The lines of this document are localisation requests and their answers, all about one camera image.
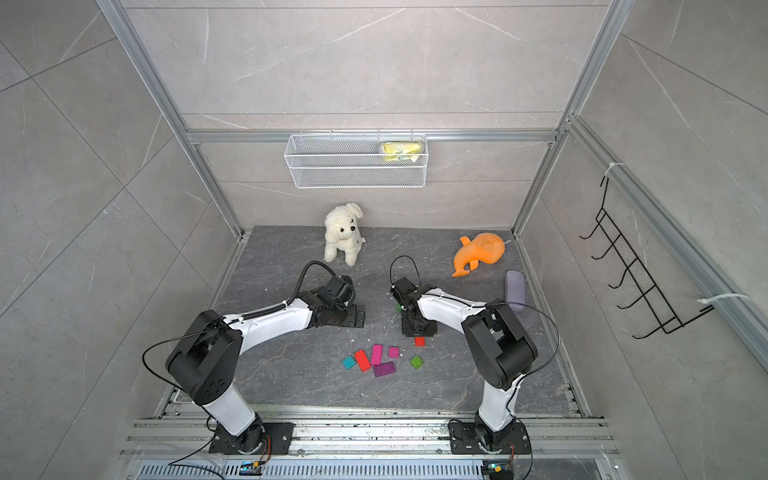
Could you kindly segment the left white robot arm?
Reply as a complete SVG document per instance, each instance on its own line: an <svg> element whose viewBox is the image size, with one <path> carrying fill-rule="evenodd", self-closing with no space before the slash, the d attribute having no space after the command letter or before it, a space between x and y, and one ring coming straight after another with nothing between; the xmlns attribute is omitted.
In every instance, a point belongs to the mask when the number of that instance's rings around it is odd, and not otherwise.
<svg viewBox="0 0 768 480"><path fill-rule="evenodd" d="M364 322L365 308L353 299L329 300L312 292L262 311L220 315L207 310L179 338L166 370L217 422L212 452L261 453L267 445L266 427L234 384L240 356L288 333L322 326L362 328Z"/></svg>

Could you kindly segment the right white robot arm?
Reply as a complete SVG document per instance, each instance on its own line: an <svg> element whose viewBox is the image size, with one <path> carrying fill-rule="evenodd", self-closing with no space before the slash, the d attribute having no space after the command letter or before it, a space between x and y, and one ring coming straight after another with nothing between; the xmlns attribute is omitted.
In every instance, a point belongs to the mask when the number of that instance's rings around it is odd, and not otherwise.
<svg viewBox="0 0 768 480"><path fill-rule="evenodd" d="M505 448L516 420L520 387L538 350L507 303L478 303L440 288L416 287L405 278L390 292L400 306L403 334L431 336L441 323L465 337L477 371L484 379L475 415L474 437L489 453Z"/></svg>

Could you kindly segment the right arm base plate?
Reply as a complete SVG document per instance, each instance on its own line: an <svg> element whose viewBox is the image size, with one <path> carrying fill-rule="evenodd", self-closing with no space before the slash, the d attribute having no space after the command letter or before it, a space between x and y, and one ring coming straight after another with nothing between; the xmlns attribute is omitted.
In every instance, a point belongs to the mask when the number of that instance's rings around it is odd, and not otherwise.
<svg viewBox="0 0 768 480"><path fill-rule="evenodd" d="M500 431L491 431L479 417L472 422L451 419L447 427L450 450L454 455L526 455L532 452L527 427L518 418L513 418Z"/></svg>

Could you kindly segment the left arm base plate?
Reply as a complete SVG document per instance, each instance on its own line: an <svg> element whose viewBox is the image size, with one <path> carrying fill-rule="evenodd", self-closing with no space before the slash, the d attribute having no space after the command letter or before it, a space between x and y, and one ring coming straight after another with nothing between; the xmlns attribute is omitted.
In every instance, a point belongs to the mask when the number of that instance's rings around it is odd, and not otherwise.
<svg viewBox="0 0 768 480"><path fill-rule="evenodd" d="M223 426L214 432L210 453L225 455L287 455L294 433L294 423L260 423L235 437Z"/></svg>

